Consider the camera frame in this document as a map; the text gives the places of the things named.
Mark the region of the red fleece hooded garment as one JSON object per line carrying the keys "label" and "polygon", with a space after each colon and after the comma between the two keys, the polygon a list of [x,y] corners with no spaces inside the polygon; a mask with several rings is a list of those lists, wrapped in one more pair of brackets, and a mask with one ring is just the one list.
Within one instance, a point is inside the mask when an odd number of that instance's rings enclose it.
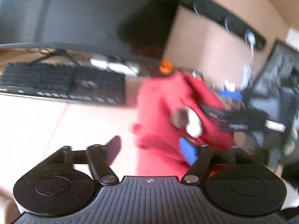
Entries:
{"label": "red fleece hooded garment", "polygon": [[137,96],[137,122],[132,127],[136,136],[137,175],[182,178],[189,169],[180,152],[179,139],[191,136],[174,123],[179,110],[185,107],[192,109],[202,123],[202,135],[192,139],[196,145],[209,145],[219,151],[235,145],[233,133],[220,131],[201,111],[202,104],[224,108],[203,79],[188,73],[177,72],[142,83]]}

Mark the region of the right computer monitor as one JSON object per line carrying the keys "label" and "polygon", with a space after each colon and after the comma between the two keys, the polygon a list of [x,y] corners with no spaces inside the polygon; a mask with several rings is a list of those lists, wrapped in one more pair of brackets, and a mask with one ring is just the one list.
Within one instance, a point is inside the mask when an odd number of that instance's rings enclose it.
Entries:
{"label": "right computer monitor", "polygon": [[249,153],[271,169],[298,161],[298,51],[276,40],[244,99],[268,115],[265,128],[247,136]]}

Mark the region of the orange round object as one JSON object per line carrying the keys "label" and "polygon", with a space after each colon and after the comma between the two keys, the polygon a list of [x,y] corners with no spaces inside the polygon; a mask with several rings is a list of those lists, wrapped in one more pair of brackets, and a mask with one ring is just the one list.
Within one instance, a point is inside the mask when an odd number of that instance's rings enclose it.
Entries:
{"label": "orange round object", "polygon": [[165,75],[170,75],[174,71],[173,64],[169,60],[163,60],[159,65],[159,71]]}

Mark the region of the black mechanical keyboard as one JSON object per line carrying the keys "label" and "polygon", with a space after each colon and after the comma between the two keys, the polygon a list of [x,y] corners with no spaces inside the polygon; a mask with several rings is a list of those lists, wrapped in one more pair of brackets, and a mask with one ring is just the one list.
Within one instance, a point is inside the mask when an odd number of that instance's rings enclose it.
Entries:
{"label": "black mechanical keyboard", "polygon": [[123,74],[86,66],[10,63],[1,74],[1,92],[55,100],[126,105]]}

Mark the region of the white power adapter box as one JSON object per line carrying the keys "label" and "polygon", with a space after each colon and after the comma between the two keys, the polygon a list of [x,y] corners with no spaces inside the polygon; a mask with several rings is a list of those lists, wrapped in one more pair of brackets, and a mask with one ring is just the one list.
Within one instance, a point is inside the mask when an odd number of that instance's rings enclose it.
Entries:
{"label": "white power adapter box", "polygon": [[110,60],[107,56],[95,55],[91,57],[90,63],[92,66],[102,70],[111,71],[115,73],[125,74],[126,76],[139,76],[139,65],[132,65],[120,60]]}

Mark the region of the left curved computer monitor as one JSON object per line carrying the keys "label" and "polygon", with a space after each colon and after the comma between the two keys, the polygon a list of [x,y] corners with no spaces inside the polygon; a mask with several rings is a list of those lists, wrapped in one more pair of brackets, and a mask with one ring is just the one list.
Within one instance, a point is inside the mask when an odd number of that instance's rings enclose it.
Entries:
{"label": "left curved computer monitor", "polygon": [[180,0],[1,0],[2,48],[160,60]]}

